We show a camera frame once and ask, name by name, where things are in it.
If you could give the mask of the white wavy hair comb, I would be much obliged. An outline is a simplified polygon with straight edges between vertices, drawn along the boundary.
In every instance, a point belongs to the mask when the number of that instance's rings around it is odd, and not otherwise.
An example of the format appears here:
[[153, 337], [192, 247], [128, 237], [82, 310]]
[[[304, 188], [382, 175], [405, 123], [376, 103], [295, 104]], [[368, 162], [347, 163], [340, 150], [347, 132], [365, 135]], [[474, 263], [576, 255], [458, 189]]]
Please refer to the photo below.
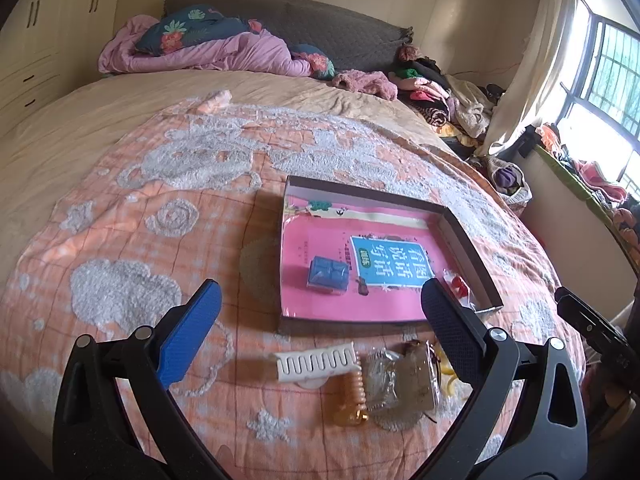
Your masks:
[[276, 352], [273, 357], [279, 382], [309, 382], [361, 370], [352, 342], [305, 351]]

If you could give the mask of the clear bag with jewelry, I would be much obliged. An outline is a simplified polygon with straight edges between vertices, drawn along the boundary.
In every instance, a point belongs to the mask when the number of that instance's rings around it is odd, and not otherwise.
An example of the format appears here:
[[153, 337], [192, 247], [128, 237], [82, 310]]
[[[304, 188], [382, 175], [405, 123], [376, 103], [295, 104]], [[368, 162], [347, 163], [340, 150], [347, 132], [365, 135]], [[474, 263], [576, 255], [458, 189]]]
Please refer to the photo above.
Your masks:
[[370, 413], [396, 408], [399, 405], [397, 363], [401, 355], [386, 348], [375, 349], [362, 362], [364, 391]]

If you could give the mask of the red item in bag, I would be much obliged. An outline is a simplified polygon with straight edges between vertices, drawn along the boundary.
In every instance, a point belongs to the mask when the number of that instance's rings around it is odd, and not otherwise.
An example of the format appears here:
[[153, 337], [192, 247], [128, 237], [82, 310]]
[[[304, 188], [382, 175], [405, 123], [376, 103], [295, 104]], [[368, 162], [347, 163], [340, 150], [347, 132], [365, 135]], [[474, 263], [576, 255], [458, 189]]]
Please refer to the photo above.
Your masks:
[[444, 272], [442, 272], [442, 276], [444, 277], [444, 280], [448, 285], [450, 292], [459, 301], [459, 304], [461, 304], [464, 308], [474, 310], [475, 298], [471, 287], [466, 284], [464, 278], [462, 278], [459, 273], [451, 271], [449, 269], [445, 269]]

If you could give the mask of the clothes on window sill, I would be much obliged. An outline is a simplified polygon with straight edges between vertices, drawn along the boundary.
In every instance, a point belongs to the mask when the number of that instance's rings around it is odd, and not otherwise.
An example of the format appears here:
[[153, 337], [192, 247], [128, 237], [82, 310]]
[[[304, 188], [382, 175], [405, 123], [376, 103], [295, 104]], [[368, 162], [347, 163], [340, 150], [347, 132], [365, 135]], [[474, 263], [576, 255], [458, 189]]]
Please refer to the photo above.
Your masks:
[[618, 184], [608, 182], [596, 162], [568, 154], [555, 125], [528, 125], [518, 139], [523, 158], [537, 154], [563, 185], [612, 233], [630, 264], [639, 272], [639, 201]]

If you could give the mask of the shallow grey cardboard box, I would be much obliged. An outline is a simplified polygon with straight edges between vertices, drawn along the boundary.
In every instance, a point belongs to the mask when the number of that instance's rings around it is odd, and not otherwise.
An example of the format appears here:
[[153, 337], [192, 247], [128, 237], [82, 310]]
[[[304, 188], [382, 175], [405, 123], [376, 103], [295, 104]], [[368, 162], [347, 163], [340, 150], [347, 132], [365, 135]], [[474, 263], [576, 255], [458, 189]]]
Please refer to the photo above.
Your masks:
[[290, 334], [423, 325], [426, 285], [478, 314], [503, 307], [449, 208], [370, 188], [289, 176], [279, 263], [280, 329]]

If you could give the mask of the bag of clothes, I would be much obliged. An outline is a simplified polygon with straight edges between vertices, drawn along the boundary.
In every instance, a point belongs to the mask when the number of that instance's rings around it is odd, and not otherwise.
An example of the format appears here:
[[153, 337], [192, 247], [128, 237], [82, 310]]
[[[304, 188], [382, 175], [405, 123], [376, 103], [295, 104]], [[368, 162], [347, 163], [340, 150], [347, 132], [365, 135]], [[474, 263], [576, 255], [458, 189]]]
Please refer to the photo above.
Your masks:
[[510, 208], [524, 208], [533, 198], [524, 172], [518, 165], [491, 157], [487, 159], [486, 168], [489, 182]]

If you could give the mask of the pink children's book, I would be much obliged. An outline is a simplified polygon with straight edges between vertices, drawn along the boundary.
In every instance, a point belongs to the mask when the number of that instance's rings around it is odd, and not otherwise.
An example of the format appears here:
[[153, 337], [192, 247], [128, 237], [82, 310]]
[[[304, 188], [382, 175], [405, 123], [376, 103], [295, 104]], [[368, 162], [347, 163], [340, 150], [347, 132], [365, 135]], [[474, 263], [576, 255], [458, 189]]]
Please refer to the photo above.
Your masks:
[[[347, 292], [307, 286], [315, 256], [348, 264]], [[430, 278], [445, 284], [445, 269], [462, 276], [440, 214], [381, 202], [284, 199], [280, 305], [289, 320], [421, 322], [422, 286]]]

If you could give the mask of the window with grille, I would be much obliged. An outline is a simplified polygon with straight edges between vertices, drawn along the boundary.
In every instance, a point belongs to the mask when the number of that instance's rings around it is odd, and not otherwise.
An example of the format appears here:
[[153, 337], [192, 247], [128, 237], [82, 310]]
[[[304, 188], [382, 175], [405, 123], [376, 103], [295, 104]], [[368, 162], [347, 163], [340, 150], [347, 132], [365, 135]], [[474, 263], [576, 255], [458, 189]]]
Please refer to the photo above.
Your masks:
[[622, 0], [578, 0], [560, 89], [575, 148], [639, 153], [639, 29]]

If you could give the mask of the pile of clothes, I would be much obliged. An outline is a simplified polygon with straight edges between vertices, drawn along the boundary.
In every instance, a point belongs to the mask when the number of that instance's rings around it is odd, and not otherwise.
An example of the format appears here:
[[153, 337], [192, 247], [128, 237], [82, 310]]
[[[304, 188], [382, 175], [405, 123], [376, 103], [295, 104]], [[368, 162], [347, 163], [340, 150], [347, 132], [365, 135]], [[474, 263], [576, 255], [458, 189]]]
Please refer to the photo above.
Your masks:
[[412, 44], [404, 44], [388, 79], [398, 99], [420, 115], [440, 136], [454, 136], [467, 148], [479, 148], [492, 115], [506, 93], [498, 84], [478, 86], [445, 75], [437, 63]]

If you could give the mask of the pink fuzzy garment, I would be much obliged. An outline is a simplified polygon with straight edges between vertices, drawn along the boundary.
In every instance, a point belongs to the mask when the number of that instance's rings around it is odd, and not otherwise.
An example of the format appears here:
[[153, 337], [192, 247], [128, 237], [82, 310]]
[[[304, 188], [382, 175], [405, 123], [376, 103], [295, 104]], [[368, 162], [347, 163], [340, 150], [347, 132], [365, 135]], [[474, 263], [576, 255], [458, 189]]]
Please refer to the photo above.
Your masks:
[[343, 70], [331, 80], [335, 88], [354, 93], [377, 96], [386, 101], [397, 99], [398, 88], [382, 72], [363, 72], [362, 70]]

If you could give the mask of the pink blanket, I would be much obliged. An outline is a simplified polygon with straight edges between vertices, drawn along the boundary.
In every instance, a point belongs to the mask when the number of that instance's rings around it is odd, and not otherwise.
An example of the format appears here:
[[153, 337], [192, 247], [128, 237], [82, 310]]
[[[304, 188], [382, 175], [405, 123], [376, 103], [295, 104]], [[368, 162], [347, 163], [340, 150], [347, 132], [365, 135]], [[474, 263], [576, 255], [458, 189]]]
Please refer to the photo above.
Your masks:
[[168, 70], [245, 70], [289, 77], [309, 77], [311, 65], [293, 58], [285, 41], [268, 30], [242, 32], [226, 39], [206, 41], [160, 56], [138, 52], [134, 44], [157, 24], [152, 16], [139, 14], [126, 21], [98, 57], [102, 74], [140, 74]]

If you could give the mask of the dark floral pillow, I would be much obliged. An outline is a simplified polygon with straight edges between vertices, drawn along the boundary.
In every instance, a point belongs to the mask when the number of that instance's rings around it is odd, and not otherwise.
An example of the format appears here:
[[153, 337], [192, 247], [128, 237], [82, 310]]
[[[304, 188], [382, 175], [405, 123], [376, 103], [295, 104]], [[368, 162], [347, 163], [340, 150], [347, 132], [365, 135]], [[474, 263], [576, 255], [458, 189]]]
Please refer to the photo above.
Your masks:
[[249, 22], [229, 18], [208, 4], [197, 4], [166, 15], [134, 47], [143, 54], [160, 56], [251, 31]]

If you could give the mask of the dark grey headboard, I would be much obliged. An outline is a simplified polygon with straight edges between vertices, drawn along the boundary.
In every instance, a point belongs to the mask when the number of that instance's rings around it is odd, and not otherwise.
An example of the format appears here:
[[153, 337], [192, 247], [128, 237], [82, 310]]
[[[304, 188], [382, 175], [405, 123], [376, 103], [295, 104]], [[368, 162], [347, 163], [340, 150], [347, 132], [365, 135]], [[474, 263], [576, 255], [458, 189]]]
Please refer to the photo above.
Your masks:
[[232, 18], [256, 18], [290, 46], [320, 49], [339, 72], [388, 72], [398, 49], [413, 38], [411, 27], [312, 0], [164, 0], [163, 11], [169, 14], [202, 3]]

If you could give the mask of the cream wardrobe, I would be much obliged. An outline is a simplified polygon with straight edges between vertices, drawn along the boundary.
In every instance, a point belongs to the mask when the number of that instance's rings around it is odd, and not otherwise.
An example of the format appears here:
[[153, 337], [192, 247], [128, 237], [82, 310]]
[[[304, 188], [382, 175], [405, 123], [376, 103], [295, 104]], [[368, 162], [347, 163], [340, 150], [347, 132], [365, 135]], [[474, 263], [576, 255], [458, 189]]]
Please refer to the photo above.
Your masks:
[[1, 133], [100, 78], [117, 0], [17, 0], [1, 29]]

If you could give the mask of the cream curtain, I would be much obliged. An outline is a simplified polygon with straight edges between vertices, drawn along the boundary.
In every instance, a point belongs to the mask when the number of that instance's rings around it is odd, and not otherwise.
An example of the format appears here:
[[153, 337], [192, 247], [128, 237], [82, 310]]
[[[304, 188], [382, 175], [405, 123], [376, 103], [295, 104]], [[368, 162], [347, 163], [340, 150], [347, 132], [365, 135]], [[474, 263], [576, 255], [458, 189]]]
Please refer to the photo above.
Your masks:
[[535, 119], [560, 78], [579, 0], [539, 0], [529, 40], [476, 156], [496, 154]]

